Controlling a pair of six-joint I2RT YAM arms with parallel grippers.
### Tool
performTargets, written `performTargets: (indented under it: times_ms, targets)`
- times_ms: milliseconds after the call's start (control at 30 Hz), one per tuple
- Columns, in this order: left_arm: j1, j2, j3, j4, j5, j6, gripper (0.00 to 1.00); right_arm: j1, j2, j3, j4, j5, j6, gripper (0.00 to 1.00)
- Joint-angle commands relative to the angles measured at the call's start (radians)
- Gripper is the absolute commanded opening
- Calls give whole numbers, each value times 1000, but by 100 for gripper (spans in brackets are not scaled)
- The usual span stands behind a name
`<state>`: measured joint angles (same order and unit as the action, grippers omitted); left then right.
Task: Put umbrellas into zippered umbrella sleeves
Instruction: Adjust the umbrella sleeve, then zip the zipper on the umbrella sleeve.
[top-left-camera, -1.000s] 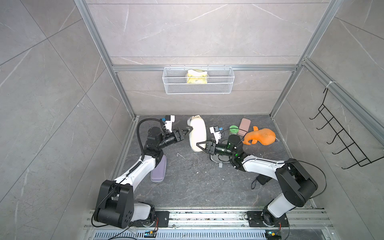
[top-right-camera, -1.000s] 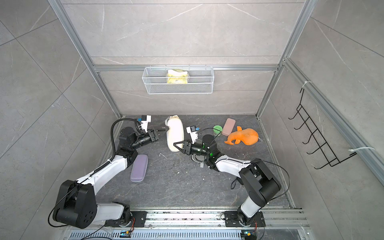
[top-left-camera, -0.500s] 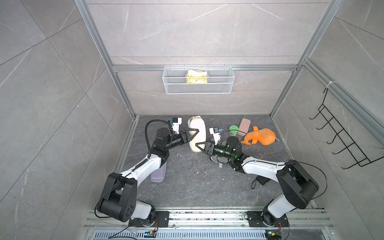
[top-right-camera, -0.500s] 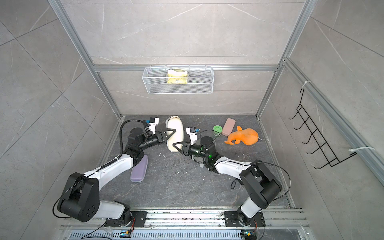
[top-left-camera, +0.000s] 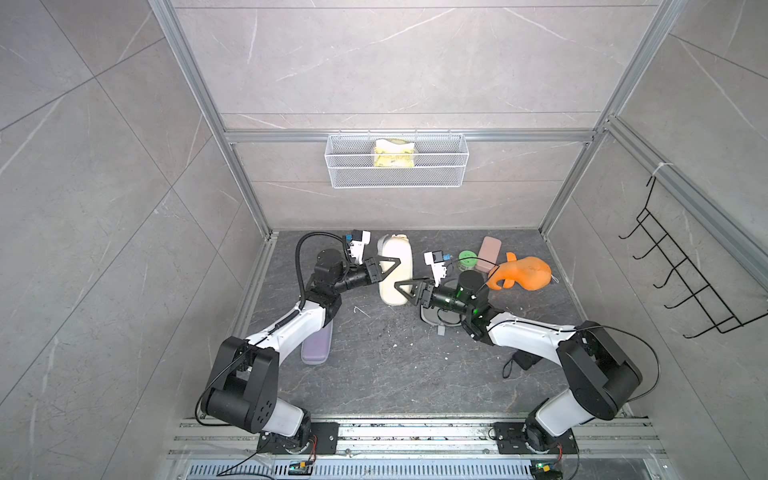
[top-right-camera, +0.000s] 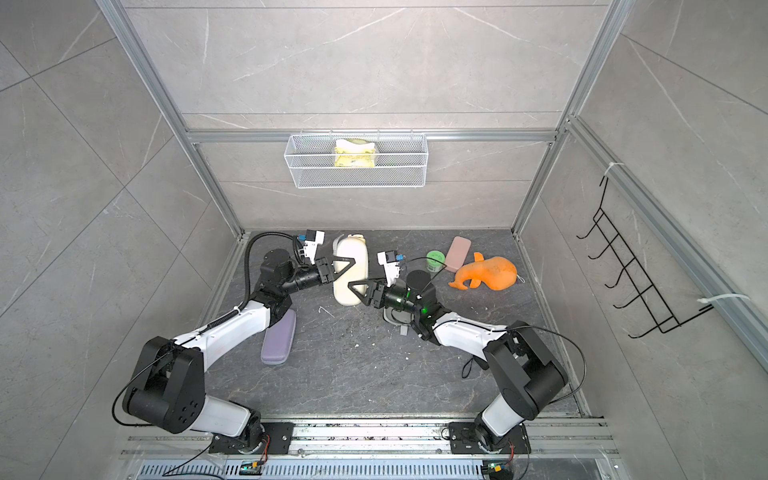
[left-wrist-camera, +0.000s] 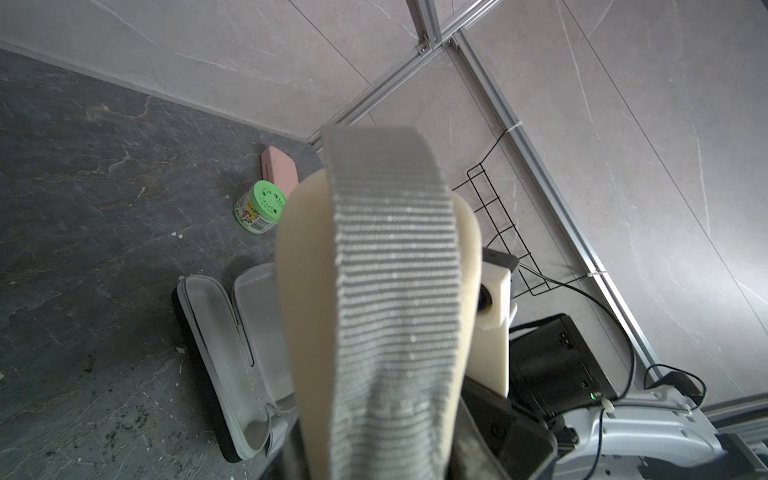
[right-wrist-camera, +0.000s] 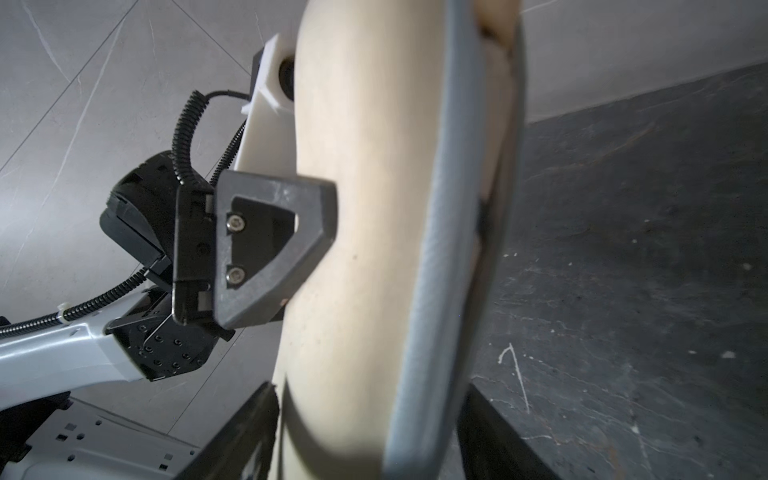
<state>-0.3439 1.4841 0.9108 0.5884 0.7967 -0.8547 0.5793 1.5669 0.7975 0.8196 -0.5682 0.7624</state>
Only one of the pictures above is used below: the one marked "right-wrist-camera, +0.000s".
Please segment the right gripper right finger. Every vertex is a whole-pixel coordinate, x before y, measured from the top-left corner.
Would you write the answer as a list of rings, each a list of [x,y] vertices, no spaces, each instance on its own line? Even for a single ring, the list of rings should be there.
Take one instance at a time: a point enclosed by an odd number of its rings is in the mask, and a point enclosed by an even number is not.
[[[459,413],[457,437],[468,480],[559,479],[474,384]]]

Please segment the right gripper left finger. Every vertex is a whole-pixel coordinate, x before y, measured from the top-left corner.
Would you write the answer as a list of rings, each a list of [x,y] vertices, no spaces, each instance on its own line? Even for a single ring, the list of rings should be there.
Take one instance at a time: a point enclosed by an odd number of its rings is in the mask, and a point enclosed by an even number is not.
[[[267,479],[279,414],[276,387],[266,381],[175,479]]]

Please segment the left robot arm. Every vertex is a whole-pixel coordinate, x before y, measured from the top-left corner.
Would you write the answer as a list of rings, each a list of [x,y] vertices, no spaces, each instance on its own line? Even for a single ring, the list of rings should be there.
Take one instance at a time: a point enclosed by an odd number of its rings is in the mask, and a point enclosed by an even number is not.
[[[115,185],[100,225],[142,267],[93,299],[2,326],[4,427],[19,431],[26,408],[76,388],[196,370],[219,340],[279,316],[334,240],[337,198],[329,182],[242,171],[266,154],[268,99],[247,96],[205,179],[190,148],[211,98],[192,93],[171,149]]]

